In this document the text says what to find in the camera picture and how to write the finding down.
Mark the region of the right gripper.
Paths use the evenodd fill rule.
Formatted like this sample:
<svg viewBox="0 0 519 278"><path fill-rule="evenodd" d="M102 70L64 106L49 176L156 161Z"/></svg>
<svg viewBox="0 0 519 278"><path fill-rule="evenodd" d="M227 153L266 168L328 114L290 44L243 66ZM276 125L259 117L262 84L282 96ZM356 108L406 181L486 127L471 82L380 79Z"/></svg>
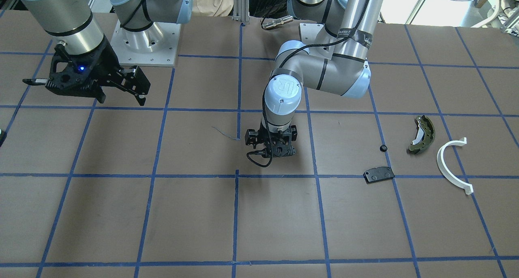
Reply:
<svg viewBox="0 0 519 278"><path fill-rule="evenodd" d="M49 78L24 78L29 86L45 86L56 95L105 97L102 87L116 87L135 97L144 106L151 83L141 67L124 69L108 39L86 54L71 55L58 43L54 47Z"/></svg>

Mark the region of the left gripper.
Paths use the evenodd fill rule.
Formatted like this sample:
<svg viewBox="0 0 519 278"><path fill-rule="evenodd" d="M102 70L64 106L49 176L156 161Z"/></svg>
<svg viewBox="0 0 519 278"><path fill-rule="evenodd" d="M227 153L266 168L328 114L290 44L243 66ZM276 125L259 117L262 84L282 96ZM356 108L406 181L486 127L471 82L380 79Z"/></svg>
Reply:
<svg viewBox="0 0 519 278"><path fill-rule="evenodd" d="M297 139L297 128L291 125L285 131L270 132L260 126L259 130L248 129L245 135L245 144L256 148L259 144L264 144L263 150L250 151L249 154L260 155L263 157L289 157L296 154L296 149L292 142Z"/></svg>

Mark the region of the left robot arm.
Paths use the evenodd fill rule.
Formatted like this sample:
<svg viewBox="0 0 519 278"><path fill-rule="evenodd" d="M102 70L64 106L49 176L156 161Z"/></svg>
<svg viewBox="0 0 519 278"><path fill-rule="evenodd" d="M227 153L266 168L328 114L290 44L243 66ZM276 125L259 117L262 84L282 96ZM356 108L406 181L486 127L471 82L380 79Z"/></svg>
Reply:
<svg viewBox="0 0 519 278"><path fill-rule="evenodd" d="M246 145L262 150L247 156L287 157L295 154L297 138L293 115L303 88L343 97L363 97L371 70L367 53L373 41L383 0L288 0L295 18L322 25L314 43L286 41L275 58L275 67L262 97L258 130L245 134Z"/></svg>

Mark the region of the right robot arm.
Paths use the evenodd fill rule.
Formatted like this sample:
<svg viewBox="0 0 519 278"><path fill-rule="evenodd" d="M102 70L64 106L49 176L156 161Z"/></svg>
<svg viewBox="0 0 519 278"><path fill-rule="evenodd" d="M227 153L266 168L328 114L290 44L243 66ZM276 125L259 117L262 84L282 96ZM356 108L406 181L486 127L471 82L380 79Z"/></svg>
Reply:
<svg viewBox="0 0 519 278"><path fill-rule="evenodd" d="M103 87L133 95L140 106L150 90L141 67L122 67L85 0L21 0L57 44L47 78L26 78L56 95L93 97L104 103ZM186 24L193 0L110 0L127 48L149 53L165 44L159 23Z"/></svg>

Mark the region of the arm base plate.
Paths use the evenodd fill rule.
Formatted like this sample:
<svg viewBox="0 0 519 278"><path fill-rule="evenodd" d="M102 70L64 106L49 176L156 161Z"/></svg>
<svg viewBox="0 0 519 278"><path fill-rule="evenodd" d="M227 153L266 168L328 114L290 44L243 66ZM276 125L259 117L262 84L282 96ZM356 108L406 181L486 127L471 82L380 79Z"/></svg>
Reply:
<svg viewBox="0 0 519 278"><path fill-rule="evenodd" d="M148 30L130 32L117 21L111 46L122 66L174 67L182 24L155 22Z"/></svg>
<svg viewBox="0 0 519 278"><path fill-rule="evenodd" d="M336 37L332 36L326 30L325 24L320 23L300 23L300 39L306 45L311 44L328 44L336 41Z"/></svg>

